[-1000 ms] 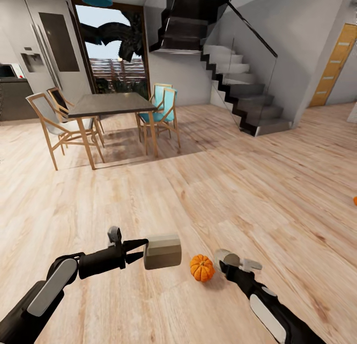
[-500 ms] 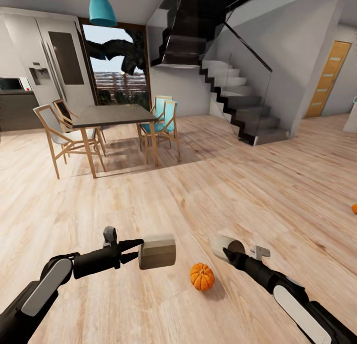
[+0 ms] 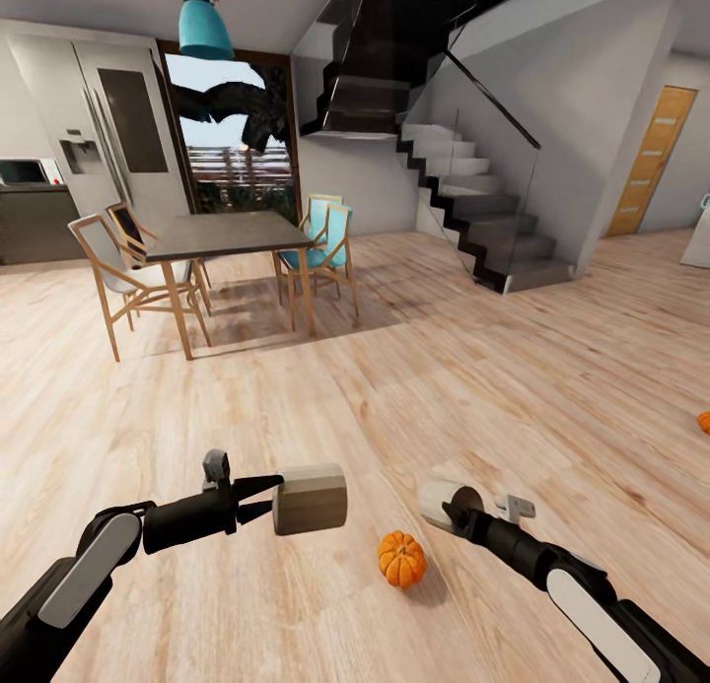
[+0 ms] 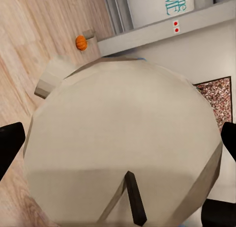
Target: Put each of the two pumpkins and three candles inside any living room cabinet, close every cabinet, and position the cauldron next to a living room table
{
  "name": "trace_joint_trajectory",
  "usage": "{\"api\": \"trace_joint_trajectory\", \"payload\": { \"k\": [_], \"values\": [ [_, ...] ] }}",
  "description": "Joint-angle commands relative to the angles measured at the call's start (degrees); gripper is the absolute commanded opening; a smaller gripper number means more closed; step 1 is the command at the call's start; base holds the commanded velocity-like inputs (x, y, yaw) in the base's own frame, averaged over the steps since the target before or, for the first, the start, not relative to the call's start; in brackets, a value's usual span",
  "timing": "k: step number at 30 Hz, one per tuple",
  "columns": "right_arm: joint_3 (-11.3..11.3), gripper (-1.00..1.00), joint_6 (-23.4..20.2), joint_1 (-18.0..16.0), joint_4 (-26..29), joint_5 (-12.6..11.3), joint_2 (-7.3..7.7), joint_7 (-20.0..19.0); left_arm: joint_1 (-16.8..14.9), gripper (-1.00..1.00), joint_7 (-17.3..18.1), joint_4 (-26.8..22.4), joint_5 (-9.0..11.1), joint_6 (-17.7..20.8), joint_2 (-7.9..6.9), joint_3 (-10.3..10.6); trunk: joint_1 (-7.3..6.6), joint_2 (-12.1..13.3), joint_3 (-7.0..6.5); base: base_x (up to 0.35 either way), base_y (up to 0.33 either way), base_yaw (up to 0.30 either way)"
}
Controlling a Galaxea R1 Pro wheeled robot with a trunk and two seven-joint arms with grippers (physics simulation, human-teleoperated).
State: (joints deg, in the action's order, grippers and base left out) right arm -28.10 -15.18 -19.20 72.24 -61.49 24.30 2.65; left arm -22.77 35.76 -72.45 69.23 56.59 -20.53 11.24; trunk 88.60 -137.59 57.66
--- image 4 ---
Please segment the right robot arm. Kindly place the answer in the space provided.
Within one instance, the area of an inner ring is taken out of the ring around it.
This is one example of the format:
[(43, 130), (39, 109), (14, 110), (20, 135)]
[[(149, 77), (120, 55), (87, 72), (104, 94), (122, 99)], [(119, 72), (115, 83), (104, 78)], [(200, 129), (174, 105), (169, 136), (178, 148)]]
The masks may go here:
[(185, 227), (236, 227), (236, 204), (206, 199), (203, 206), (182, 225)]

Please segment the pumpkin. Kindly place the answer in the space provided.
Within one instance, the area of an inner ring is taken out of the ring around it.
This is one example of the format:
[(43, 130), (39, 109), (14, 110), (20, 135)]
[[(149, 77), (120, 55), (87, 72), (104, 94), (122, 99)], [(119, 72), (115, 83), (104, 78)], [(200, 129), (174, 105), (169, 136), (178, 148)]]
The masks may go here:
[(84, 51), (87, 48), (87, 39), (83, 36), (78, 36), (76, 38), (76, 46), (80, 51)]

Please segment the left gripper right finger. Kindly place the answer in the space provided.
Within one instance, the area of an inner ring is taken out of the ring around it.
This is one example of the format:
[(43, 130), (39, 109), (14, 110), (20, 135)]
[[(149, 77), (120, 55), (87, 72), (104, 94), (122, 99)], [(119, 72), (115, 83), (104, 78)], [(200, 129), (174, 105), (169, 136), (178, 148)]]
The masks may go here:
[(225, 122), (221, 131), (223, 145), (236, 160), (236, 123)]

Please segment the pillar candle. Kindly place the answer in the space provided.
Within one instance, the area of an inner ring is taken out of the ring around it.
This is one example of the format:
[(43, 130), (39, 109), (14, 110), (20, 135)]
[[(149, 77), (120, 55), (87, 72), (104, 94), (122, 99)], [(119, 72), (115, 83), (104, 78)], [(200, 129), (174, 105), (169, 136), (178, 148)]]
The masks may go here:
[(83, 37), (85, 39), (91, 39), (91, 38), (94, 38), (94, 32), (92, 29), (89, 29), (89, 30), (86, 30), (86, 31), (83, 31)]
[(34, 94), (45, 100), (53, 89), (76, 69), (78, 68), (59, 57), (52, 56), (38, 81)]
[(222, 148), (211, 104), (183, 74), (100, 57), (33, 112), (23, 160), (60, 227), (178, 227), (215, 185)]

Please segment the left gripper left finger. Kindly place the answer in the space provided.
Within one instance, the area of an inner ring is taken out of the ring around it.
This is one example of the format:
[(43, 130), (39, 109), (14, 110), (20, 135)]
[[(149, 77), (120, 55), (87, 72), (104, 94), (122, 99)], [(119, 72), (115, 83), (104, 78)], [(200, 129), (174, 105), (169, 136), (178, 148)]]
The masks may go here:
[(21, 122), (0, 127), (0, 181), (26, 140)]

